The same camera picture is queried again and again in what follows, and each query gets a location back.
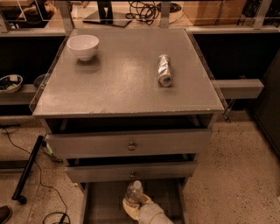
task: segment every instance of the metal leg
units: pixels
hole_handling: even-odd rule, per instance
[[[231,123],[230,119],[229,119],[229,112],[232,110],[234,104],[235,104],[236,99],[231,99],[229,104],[227,105],[227,107],[225,108],[225,111],[223,113],[224,118],[226,120],[227,123]]]
[[[12,196],[13,200],[18,200],[19,203],[21,203],[21,204],[26,204],[27,199],[25,196],[21,195],[21,192],[23,191],[23,189],[25,187],[25,182],[29,176],[30,170],[32,169],[32,165],[35,161],[35,158],[36,158],[39,148],[43,142],[43,139],[44,139],[43,136],[38,136],[37,142],[34,145],[34,148],[29,157],[27,165],[24,168],[23,174],[21,175],[20,180],[18,181],[18,184],[17,184],[17,188],[14,192],[14,195]]]

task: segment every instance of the foil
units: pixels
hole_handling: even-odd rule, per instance
[[[162,54],[157,59],[158,64],[158,82],[162,87],[169,87],[173,83],[173,77],[170,72],[171,59],[169,55]]]

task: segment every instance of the water bottle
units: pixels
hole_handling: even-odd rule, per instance
[[[136,180],[129,184],[127,191],[125,193],[125,199],[130,204],[141,203],[141,198],[143,196],[143,187],[139,180]]]

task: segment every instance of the open drawer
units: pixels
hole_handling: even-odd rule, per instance
[[[187,224],[188,217],[178,179],[141,180],[143,191],[160,205],[175,224]],[[129,181],[86,183],[80,224],[133,224],[123,209]]]
[[[79,165],[66,168],[66,174],[74,183],[105,182],[133,179],[172,179],[191,177],[197,167],[196,161],[177,160],[173,162],[134,163],[127,157],[127,164]]]

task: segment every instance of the glass panel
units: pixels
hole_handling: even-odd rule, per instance
[[[56,4],[49,0],[0,0],[0,11],[11,29],[50,28],[50,21],[52,27],[60,21],[59,26],[63,28]]]
[[[264,25],[274,25],[279,27],[280,25],[280,1],[272,0],[269,9],[265,15],[263,22]]]

